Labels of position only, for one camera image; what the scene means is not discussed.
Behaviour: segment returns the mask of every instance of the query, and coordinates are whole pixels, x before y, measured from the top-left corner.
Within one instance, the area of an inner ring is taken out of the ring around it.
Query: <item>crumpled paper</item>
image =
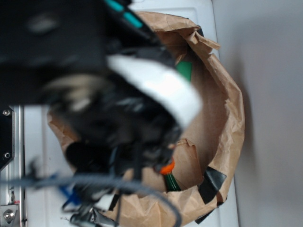
[[[173,174],[181,192],[164,192],[161,175],[152,169],[143,170],[143,184],[161,192],[180,211],[182,225],[209,213],[219,202],[225,202],[244,140],[244,109],[242,94],[236,83],[219,62],[212,49],[220,45],[202,37],[199,26],[189,19],[151,12],[138,15],[153,29],[179,61],[190,61],[191,83],[203,100],[203,109],[181,136],[174,152]],[[49,125],[58,137],[62,150],[78,139],[68,126],[49,116]],[[227,176],[214,199],[204,204],[198,191],[207,167]],[[106,216],[115,219],[114,211]],[[136,194],[122,197],[120,226],[170,227],[175,222],[167,207],[151,196]]]

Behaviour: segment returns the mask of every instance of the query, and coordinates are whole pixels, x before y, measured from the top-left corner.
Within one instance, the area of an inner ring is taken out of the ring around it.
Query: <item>cable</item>
[[[120,190],[119,192],[119,201],[118,201],[118,211],[117,211],[117,217],[116,217],[116,221],[115,221],[115,227],[118,227],[119,222],[120,222],[120,214],[121,214],[121,205],[122,205],[122,195],[123,192]]]
[[[66,186],[69,184],[78,185],[90,185],[90,186],[103,186],[117,188],[123,191],[137,192],[142,195],[153,195],[163,202],[167,207],[171,209],[176,217],[176,222],[174,227],[180,227],[182,223],[181,215],[178,209],[169,202],[163,195],[158,191],[145,187],[140,182],[137,181],[124,181],[121,178],[113,178],[112,176],[102,175],[102,174],[77,174],[73,177],[63,177],[63,178],[46,178],[42,180],[35,179],[16,179],[11,181],[0,181],[0,184],[14,184],[15,186],[21,187],[50,187],[50,186]]]

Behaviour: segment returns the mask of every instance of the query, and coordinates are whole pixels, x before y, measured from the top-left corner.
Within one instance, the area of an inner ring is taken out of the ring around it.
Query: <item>screw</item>
[[[3,110],[2,114],[6,117],[11,115],[11,111],[10,110]]]
[[[11,222],[15,218],[15,213],[12,210],[7,210],[4,212],[3,216],[7,222]]]
[[[9,157],[10,157],[10,153],[5,153],[5,154],[4,154],[4,157],[5,157],[5,158],[9,158]]]

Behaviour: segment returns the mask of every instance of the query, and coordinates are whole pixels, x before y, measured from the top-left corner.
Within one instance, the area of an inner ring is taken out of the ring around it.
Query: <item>black tape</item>
[[[109,211],[113,211],[113,210],[114,210],[114,208],[115,208],[115,206],[116,206],[116,204],[117,204],[119,198],[120,198],[120,195],[117,195],[117,194],[114,195],[114,198],[113,198],[113,200],[112,200],[112,203],[110,204],[110,207],[109,207],[109,209],[108,209]]]
[[[202,215],[202,216],[198,217],[198,219],[195,220],[195,222],[196,222],[198,225],[200,225],[201,222],[204,221],[212,212],[213,212],[213,210],[210,211],[208,214],[205,214],[205,215]]]
[[[204,37],[204,34],[203,34],[203,31],[202,31],[202,29],[200,28],[198,31],[197,31],[201,36],[203,36]]]
[[[217,202],[217,207],[220,207],[222,204],[223,204],[224,202]]]
[[[224,180],[226,175],[220,173],[219,171],[208,167],[204,173],[204,181],[199,185],[199,193],[205,204],[208,204],[214,199]]]

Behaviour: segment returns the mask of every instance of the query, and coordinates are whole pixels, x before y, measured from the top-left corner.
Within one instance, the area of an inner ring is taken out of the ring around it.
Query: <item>green object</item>
[[[188,81],[191,80],[192,65],[193,64],[191,62],[180,61],[176,66],[177,71]]]
[[[169,192],[179,192],[181,191],[174,175],[172,173],[164,175],[167,190]]]

